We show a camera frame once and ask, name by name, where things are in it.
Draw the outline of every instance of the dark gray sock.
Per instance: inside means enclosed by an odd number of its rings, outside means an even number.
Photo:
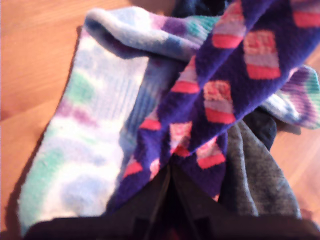
[[[301,217],[283,172],[243,121],[228,130],[226,175],[219,203],[239,215]]]

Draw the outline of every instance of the teal spot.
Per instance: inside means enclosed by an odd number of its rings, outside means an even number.
[[[19,199],[19,219],[21,234],[38,220],[55,173],[64,162],[60,149],[52,149],[34,159],[34,163],[21,189]]]
[[[309,72],[308,80],[305,83],[305,89],[308,95],[308,98],[312,102],[316,112],[317,119],[312,127],[313,129],[320,128],[320,86],[318,74],[316,71],[312,70]]]
[[[193,16],[186,28],[191,35],[206,38],[219,19],[220,17]]]
[[[219,21],[219,16],[195,16],[200,25],[209,33],[213,26]]]
[[[46,138],[50,138],[54,136],[57,133],[57,131],[58,131],[57,128],[49,125],[44,133],[44,136]]]
[[[73,72],[65,94],[70,101],[85,104],[93,98],[94,87],[83,75]]]

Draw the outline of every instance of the pastel tie-dye sock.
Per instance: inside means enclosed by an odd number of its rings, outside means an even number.
[[[217,20],[138,7],[87,14],[65,93],[22,186],[22,234],[39,221],[105,212],[139,125]]]
[[[320,127],[320,86],[317,72],[299,67],[262,108],[277,119],[309,129]]]

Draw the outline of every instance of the wood grain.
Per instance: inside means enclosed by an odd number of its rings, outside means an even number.
[[[1,1],[1,239],[18,237],[17,199],[62,96],[85,14],[129,5],[169,15],[174,1]],[[320,49],[309,63],[320,70]],[[320,223],[320,130],[279,127],[272,155],[306,214]]]

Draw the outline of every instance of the pile of socks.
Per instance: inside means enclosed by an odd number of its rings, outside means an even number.
[[[22,235],[40,221],[119,208],[169,161],[231,211],[299,217],[268,152],[276,131],[257,130],[258,121],[273,123],[246,115],[261,105],[283,121],[319,126],[317,74],[301,65],[320,39],[320,22],[305,16],[319,8],[312,0],[235,0],[221,17],[88,12],[22,186]]]

